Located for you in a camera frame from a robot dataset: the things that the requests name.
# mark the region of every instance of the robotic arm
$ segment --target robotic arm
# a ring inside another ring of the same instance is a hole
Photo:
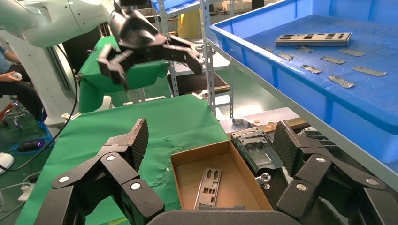
[[[193,44],[167,40],[134,8],[146,0],[7,0],[0,1],[0,29],[37,47],[50,47],[109,22],[119,45],[106,46],[98,58],[102,74],[127,89],[125,71],[138,63],[175,60],[202,71]]]

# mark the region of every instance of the shelving unit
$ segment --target shelving unit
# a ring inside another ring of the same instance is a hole
[[[201,9],[201,15],[202,15],[202,4],[201,1],[199,0],[194,0],[194,1],[189,1],[185,3],[178,4],[178,2],[173,1],[173,3],[168,3],[167,6],[165,6],[164,0],[151,0],[152,6],[153,6],[153,14],[155,16],[155,23],[160,32],[162,32],[167,38],[169,38],[169,30],[168,30],[168,24],[167,24],[167,19],[178,16],[182,13],[185,12],[190,12],[194,9],[200,8]],[[210,14],[209,14],[209,4],[213,4],[215,2],[218,2],[219,0],[209,0],[206,4],[206,10],[207,11],[207,16],[206,20],[203,20],[203,16],[201,16],[201,31],[202,31],[202,38],[206,40],[206,33],[210,32],[209,26],[210,26]],[[230,1],[230,5],[232,3],[232,11],[230,10],[230,15],[233,15],[233,0]],[[230,106],[230,117],[233,118],[233,70],[234,68],[230,66],[230,62],[226,60],[223,56],[221,56],[219,53],[215,53],[213,55],[212,50],[208,48],[208,45],[204,42],[204,61],[205,63],[203,64],[203,72],[206,72],[206,79],[207,79],[207,89],[208,89],[208,103],[210,108],[212,109],[212,112],[215,114],[215,109],[217,107],[222,107],[222,106]],[[230,68],[230,90],[229,94],[222,93],[219,95],[216,95],[214,92],[214,71],[221,70],[221,69],[227,69]],[[171,82],[172,82],[172,96],[178,96],[178,85],[177,85],[177,76],[183,76],[183,75],[191,75],[192,71],[183,63],[179,62],[173,62],[170,67],[169,67],[169,72],[171,76]]]

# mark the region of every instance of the blue plastic bin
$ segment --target blue plastic bin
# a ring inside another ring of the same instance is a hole
[[[384,163],[398,159],[398,0],[285,0],[210,27],[219,46]],[[352,32],[347,47],[275,47],[282,34]],[[273,49],[272,53],[263,47]],[[343,54],[341,48],[366,53]],[[278,53],[293,56],[287,61]],[[329,56],[342,65],[321,60]],[[322,70],[316,75],[300,66]],[[352,70],[362,66],[386,75]],[[328,79],[355,84],[346,89]]]
[[[152,6],[159,13],[159,3],[157,0],[151,0]],[[199,0],[164,0],[164,8],[167,14],[173,14],[181,9],[192,6],[192,4],[200,4]]]

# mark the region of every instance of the gray metal shelf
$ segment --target gray metal shelf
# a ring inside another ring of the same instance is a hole
[[[160,16],[161,18],[161,26],[162,26],[162,32],[164,33],[165,37],[169,39],[169,30],[168,30],[168,24],[167,24],[167,19],[173,16],[177,16],[179,14],[182,14],[184,12],[189,12],[192,11],[195,8],[200,8],[200,13],[201,13],[201,20],[200,20],[200,25],[201,25],[201,31],[202,31],[202,38],[206,40],[206,32],[210,32],[209,26],[210,26],[210,4],[213,4],[215,2],[218,2],[220,0],[197,0],[196,2],[193,3],[186,3],[184,6],[181,6],[179,9],[174,8],[171,10],[171,12],[167,12],[164,6],[164,1],[163,0],[158,0],[158,5],[159,5],[159,11],[157,11],[155,8],[153,8],[153,14],[155,18],[155,23],[159,31],[160,30],[160,23],[158,20],[157,15]],[[232,16],[234,14],[234,0],[230,0],[230,15]],[[214,71],[219,70],[219,69],[225,69],[230,66],[230,63],[223,58],[220,54],[216,53],[215,55],[212,54],[211,48],[206,44],[204,41],[204,61],[205,64],[203,65],[202,71],[206,72],[206,79],[207,79],[207,89],[208,89],[208,103],[210,108],[212,109],[212,112],[214,115],[216,115],[215,109],[217,107],[222,107],[222,106],[230,106],[230,117],[233,117],[233,70],[234,68],[231,67],[231,79],[230,79],[230,90],[229,90],[229,97],[230,100],[229,102],[224,102],[221,101],[222,103],[217,104],[219,101],[216,102],[215,100],[215,91],[214,91]],[[169,72],[171,75],[171,91],[172,91],[172,96],[178,96],[178,85],[177,85],[177,76],[181,75],[190,75],[192,74],[192,71],[185,65],[172,62],[170,67],[169,67]]]
[[[243,73],[251,77],[256,83],[261,85],[270,94],[275,96],[278,100],[283,102],[287,107],[297,113],[301,118],[305,119],[309,124],[314,126],[318,131],[328,137],[332,142],[338,145],[347,154],[357,160],[360,164],[370,170],[373,174],[383,180],[386,184],[392,187],[394,190],[398,191],[398,174],[396,174],[388,166],[371,156],[369,153],[364,151],[361,147],[347,139],[341,133],[337,132],[335,129],[330,127],[328,124],[323,122],[321,119],[314,116],[308,110],[297,104],[295,101],[291,100],[289,97],[284,95],[274,86],[269,84],[267,81],[258,76],[255,72],[245,67],[239,61],[235,60],[224,52],[217,44],[207,40],[210,47],[216,52],[225,57],[231,62],[231,65],[235,66]]]

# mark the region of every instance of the black cable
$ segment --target black cable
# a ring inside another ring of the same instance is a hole
[[[61,49],[61,47],[60,47],[59,45],[57,45],[57,47],[58,47],[58,49],[62,52],[62,54],[65,56],[66,60],[68,61],[68,64],[69,64],[70,69],[71,69],[72,74],[73,74],[73,81],[75,82],[75,91],[77,92],[77,80],[76,80],[76,77],[75,77],[75,73],[73,73],[72,65],[71,65],[71,63],[69,62],[69,59],[68,59],[66,53]],[[69,117],[68,120],[65,122],[65,124],[63,125],[63,127],[61,128],[61,130],[57,133],[57,135],[55,135],[55,136],[53,137],[53,139],[52,139],[42,150],[40,150],[38,153],[36,153],[36,155],[34,155],[32,158],[30,158],[28,161],[26,161],[24,164],[22,164],[21,166],[17,167],[16,169],[7,169],[7,168],[3,167],[2,165],[0,165],[0,169],[2,169],[2,170],[4,170],[4,171],[8,171],[8,172],[14,172],[14,171],[20,170],[21,168],[23,168],[24,166],[26,166],[27,164],[29,164],[32,160],[34,160],[35,158],[37,158],[37,156],[39,156],[44,150],[46,150],[47,147],[50,146],[50,145],[54,142],[54,140],[57,139],[57,137],[60,135],[60,133],[64,130],[64,128],[66,127],[66,125],[69,123],[70,118],[72,118],[72,115],[73,115],[73,112],[75,111],[76,105],[77,105],[77,93],[75,94],[75,102],[74,102],[74,104],[73,104],[73,108],[72,108],[72,112],[70,113],[70,117]]]

